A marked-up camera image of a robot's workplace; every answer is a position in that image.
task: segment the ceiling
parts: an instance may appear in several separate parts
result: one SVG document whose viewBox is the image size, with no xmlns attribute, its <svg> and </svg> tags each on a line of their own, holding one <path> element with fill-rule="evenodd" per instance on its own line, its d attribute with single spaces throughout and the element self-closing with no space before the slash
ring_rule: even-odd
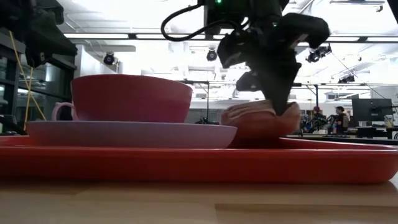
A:
<svg viewBox="0 0 398 224">
<path fill-rule="evenodd" d="M 58 0 L 65 10 L 65 23 L 59 28 L 64 33 L 160 33 L 160 23 L 171 13 L 196 4 L 195 0 Z M 291 0 L 284 14 L 296 12 L 324 18 L 333 35 L 397 35 L 396 24 L 388 4 L 332 4 L 331 0 Z M 183 14 L 167 26 L 168 32 L 191 33 L 203 26 L 203 8 Z M 246 70 L 237 65 L 229 70 L 220 69 L 219 62 L 207 62 L 209 47 L 217 42 L 188 41 L 175 43 L 165 40 L 75 40 L 94 50 L 100 58 L 104 49 L 114 51 L 122 63 L 134 63 L 144 71 L 159 76 L 183 75 L 191 79 L 217 79 L 226 74 L 233 81 Z M 135 46 L 136 51 L 128 46 Z M 337 82 L 356 72 L 364 82 L 380 83 L 380 77 L 369 76 L 371 68 L 386 65 L 389 58 L 398 57 L 397 44 L 331 44 L 333 54 L 317 63 L 308 63 L 306 47 L 297 49 L 297 60 L 303 66 L 296 82 Z"/>
</svg>

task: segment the saucer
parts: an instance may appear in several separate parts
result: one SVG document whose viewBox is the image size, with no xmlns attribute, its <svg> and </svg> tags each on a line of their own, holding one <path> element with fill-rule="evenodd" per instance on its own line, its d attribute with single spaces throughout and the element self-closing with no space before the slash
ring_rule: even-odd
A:
<svg viewBox="0 0 398 224">
<path fill-rule="evenodd" d="M 121 121 L 32 121 L 27 131 L 46 146 L 223 149 L 235 137 L 232 126 Z"/>
</svg>

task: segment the table surface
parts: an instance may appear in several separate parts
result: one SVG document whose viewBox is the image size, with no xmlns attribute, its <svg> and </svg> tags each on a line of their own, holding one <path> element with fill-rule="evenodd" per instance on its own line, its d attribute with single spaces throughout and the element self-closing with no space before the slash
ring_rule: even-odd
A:
<svg viewBox="0 0 398 224">
<path fill-rule="evenodd" d="M 0 182 L 1 224 L 396 224 L 381 185 Z"/>
</svg>

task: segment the tray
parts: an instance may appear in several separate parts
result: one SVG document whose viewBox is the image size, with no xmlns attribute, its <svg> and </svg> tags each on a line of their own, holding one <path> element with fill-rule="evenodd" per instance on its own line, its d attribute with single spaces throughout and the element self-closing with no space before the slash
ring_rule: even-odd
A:
<svg viewBox="0 0 398 224">
<path fill-rule="evenodd" d="M 398 171 L 392 146 L 283 138 L 233 146 L 238 148 L 59 147 L 0 137 L 0 178 L 376 184 Z"/>
</svg>

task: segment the computer monitor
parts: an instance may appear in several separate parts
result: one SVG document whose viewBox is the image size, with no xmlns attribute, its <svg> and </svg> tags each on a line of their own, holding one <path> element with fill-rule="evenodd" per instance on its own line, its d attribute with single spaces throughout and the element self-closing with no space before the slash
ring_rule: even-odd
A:
<svg viewBox="0 0 398 224">
<path fill-rule="evenodd" d="M 384 121 L 393 115 L 391 99 L 352 99 L 356 122 Z"/>
</svg>

